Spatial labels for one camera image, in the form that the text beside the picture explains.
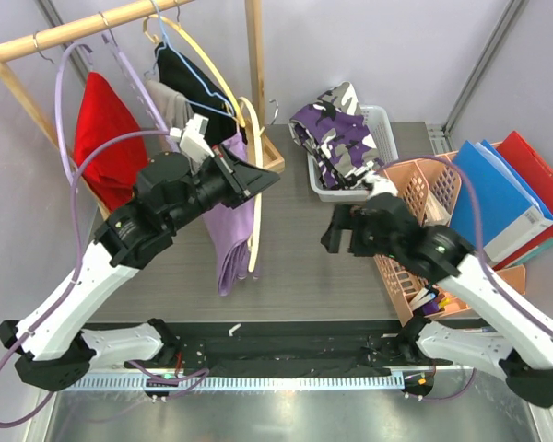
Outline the purple camouflage trousers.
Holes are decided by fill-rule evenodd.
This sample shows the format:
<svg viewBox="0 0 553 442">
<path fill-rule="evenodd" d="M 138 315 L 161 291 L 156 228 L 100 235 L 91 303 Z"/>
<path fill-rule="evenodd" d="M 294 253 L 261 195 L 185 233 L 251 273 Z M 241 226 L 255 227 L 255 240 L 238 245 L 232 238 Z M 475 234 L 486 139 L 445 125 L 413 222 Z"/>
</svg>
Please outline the purple camouflage trousers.
<svg viewBox="0 0 553 442">
<path fill-rule="evenodd" d="M 289 119 L 294 142 L 313 158 L 329 190 L 351 190 L 383 165 L 353 85 L 345 81 L 304 105 Z"/>
</svg>

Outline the lilac plastic hanger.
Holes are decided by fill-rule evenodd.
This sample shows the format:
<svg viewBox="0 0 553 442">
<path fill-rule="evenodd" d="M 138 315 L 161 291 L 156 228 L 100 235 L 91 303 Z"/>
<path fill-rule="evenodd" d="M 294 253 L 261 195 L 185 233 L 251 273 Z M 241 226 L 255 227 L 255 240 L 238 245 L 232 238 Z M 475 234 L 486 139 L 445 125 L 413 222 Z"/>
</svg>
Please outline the lilac plastic hanger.
<svg viewBox="0 0 553 442">
<path fill-rule="evenodd" d="M 105 30 L 100 34 L 105 46 L 112 53 L 113 59 L 119 65 L 129 86 L 134 91 L 139 103 L 142 105 L 142 108 L 146 111 L 147 115 L 151 118 L 155 127 L 160 131 L 168 132 L 169 128 L 159 114 L 159 111 L 148 94 L 140 76 L 137 74 L 128 58 L 119 47 L 114 34 L 112 33 L 112 26 L 110 25 L 108 19 L 102 12 L 99 11 L 98 14 L 105 25 Z"/>
</svg>

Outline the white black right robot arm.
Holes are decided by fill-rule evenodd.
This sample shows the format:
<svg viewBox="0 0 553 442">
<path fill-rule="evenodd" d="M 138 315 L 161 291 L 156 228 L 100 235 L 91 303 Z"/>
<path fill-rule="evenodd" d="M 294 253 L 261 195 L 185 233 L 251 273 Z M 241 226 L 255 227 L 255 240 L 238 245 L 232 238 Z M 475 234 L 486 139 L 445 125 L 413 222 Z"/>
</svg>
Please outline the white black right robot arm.
<svg viewBox="0 0 553 442">
<path fill-rule="evenodd" d="M 356 257 L 382 255 L 456 296 L 497 332 L 490 337 L 414 317 L 397 336 L 397 353 L 415 365 L 424 358 L 470 366 L 503 381 L 534 406 L 553 406 L 553 321 L 534 308 L 478 258 L 475 248 L 446 226 L 422 226 L 406 203 L 389 192 L 362 205 L 338 204 L 321 237 L 337 253 L 351 233 Z"/>
</svg>

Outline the cream white hanger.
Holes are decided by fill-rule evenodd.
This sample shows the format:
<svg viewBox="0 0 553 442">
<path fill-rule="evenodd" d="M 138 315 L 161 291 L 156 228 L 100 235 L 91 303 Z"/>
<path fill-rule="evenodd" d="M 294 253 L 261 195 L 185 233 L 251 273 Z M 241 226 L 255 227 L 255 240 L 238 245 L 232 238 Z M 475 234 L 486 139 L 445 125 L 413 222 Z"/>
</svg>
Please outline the cream white hanger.
<svg viewBox="0 0 553 442">
<path fill-rule="evenodd" d="M 259 119 L 253 104 L 245 97 L 239 97 L 238 103 L 243 110 L 247 110 L 252 131 L 253 165 L 253 229 L 247 240 L 249 251 L 248 272 L 254 273 L 256 269 L 262 223 L 262 191 L 269 186 L 270 170 L 264 168 L 264 151 L 262 146 L 263 129 L 260 127 Z"/>
</svg>

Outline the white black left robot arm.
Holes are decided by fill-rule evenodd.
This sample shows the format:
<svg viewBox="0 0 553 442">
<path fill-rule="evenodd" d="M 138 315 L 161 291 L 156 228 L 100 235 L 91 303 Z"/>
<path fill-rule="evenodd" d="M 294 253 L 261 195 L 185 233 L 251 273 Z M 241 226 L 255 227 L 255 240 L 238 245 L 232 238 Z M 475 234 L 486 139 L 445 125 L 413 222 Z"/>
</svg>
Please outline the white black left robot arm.
<svg viewBox="0 0 553 442">
<path fill-rule="evenodd" d="M 97 229 L 78 269 L 27 318 L 0 324 L 0 340 L 12 348 L 22 382 L 51 392 L 66 389 L 90 370 L 144 361 L 168 367 L 180 341 L 163 320 L 132 328 L 88 330 L 87 320 L 119 287 L 169 248 L 176 233 L 222 204 L 237 208 L 277 183 L 227 150 L 212 148 L 197 172 L 180 153 L 156 155 L 137 174 L 134 196 Z"/>
</svg>

